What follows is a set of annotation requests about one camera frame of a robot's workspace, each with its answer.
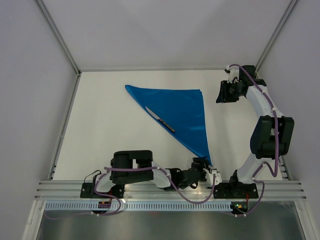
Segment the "knife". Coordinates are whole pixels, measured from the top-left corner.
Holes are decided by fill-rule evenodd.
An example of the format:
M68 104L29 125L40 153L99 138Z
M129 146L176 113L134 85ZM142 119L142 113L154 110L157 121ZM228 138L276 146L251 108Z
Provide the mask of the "knife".
M169 129L172 133L175 133L176 130L174 130L171 126L168 125L163 119L158 117L153 111L151 111L147 106L145 106L145 109L151 114L152 117L154 117L156 120L158 120L160 123L162 123L167 129Z

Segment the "white table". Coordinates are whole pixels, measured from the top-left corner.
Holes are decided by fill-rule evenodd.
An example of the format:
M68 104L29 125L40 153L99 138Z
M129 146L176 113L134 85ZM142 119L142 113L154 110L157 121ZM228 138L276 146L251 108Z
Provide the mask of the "white table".
M114 152L151 150L164 168L190 168L195 155L166 132L131 97L125 85L154 89L200 89L206 134L214 167L228 180L250 153L257 123L244 97L217 104L223 70L83 72L64 135L54 180L83 180L110 165ZM261 180L273 178L268 169Z

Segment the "blue fabric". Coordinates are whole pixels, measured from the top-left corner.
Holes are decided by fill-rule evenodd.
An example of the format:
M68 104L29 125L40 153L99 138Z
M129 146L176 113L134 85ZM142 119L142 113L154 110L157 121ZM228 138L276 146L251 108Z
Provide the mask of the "blue fabric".
M125 89L148 114L146 107L175 130L175 133L172 133L159 121L156 121L168 133L198 157L207 157L211 163L206 134L204 99L199 89L149 89L131 85L125 85Z

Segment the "gray floor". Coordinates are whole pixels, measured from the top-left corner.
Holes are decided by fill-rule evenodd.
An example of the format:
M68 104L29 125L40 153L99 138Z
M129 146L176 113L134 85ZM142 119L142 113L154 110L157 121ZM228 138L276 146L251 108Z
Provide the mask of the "gray floor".
M50 217L74 211L50 211ZM43 219L43 240L304 240L292 205L261 203L245 218L219 212L124 211L114 216L84 215Z

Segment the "knife handle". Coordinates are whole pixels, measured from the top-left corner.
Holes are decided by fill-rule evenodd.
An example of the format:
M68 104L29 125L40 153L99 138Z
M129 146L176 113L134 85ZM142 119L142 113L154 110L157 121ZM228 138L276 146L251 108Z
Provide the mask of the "knife handle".
M175 133L176 130L174 130L171 126L168 125L168 123L166 123L165 121L163 121L161 118L159 119L160 123L162 123L163 125L165 125L165 127L167 129L169 129L171 132Z

